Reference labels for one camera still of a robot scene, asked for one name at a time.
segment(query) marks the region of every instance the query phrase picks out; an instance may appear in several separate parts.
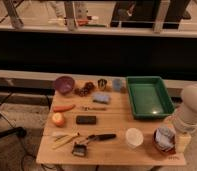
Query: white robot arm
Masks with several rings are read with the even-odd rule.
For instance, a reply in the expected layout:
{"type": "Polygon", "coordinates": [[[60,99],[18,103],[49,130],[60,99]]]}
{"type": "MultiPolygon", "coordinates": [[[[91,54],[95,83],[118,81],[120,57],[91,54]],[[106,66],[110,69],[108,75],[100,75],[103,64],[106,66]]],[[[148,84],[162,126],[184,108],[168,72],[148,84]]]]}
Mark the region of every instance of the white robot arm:
{"type": "Polygon", "coordinates": [[[172,122],[177,132],[192,133],[197,128],[197,84],[185,87],[181,98],[183,102],[172,122]]]}

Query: blue sponge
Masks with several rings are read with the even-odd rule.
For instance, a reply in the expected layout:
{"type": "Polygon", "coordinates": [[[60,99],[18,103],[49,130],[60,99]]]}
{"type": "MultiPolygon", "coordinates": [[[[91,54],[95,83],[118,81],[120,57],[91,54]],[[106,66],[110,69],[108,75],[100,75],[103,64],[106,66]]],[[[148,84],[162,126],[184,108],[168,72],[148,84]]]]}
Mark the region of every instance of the blue sponge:
{"type": "Polygon", "coordinates": [[[108,104],[110,102],[110,96],[104,93],[93,93],[93,102],[108,104]]]}

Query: carrot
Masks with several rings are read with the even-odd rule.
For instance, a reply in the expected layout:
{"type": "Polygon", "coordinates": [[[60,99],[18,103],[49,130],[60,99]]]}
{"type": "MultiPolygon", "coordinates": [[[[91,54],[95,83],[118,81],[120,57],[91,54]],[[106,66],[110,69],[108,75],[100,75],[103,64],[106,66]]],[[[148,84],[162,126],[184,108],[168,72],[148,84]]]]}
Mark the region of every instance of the carrot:
{"type": "Polygon", "coordinates": [[[53,106],[53,111],[54,112],[65,112],[68,110],[71,110],[75,107],[75,104],[69,105],[69,106],[53,106]]]}
{"type": "Polygon", "coordinates": [[[86,25],[86,24],[88,24],[88,22],[89,22],[89,20],[85,20],[85,19],[78,19],[77,20],[77,23],[78,23],[78,25],[79,26],[84,26],[84,25],[86,25]]]}

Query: table leg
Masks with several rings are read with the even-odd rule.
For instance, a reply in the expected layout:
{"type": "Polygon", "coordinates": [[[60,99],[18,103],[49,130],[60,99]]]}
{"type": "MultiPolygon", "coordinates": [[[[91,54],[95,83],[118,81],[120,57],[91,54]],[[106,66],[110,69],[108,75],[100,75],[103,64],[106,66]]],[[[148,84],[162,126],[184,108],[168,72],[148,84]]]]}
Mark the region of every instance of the table leg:
{"type": "Polygon", "coordinates": [[[159,169],[161,169],[163,166],[154,166],[152,167],[149,171],[158,171],[159,169]]]}
{"type": "Polygon", "coordinates": [[[99,169],[99,165],[96,165],[95,171],[98,171],[99,169]]]}
{"type": "Polygon", "coordinates": [[[59,164],[56,164],[55,167],[56,167],[56,170],[57,171],[64,171],[64,169],[62,168],[62,166],[59,165],[59,164]]]}

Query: black knife handle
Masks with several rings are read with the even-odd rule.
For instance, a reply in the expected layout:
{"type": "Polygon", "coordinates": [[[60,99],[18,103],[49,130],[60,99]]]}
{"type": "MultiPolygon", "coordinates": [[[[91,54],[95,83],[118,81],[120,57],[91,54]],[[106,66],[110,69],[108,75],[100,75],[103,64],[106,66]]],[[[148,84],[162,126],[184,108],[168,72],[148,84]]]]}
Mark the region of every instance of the black knife handle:
{"type": "Polygon", "coordinates": [[[99,141],[103,141],[103,140],[108,140],[108,139],[112,139],[115,138],[116,134],[100,134],[97,135],[97,138],[99,141]]]}

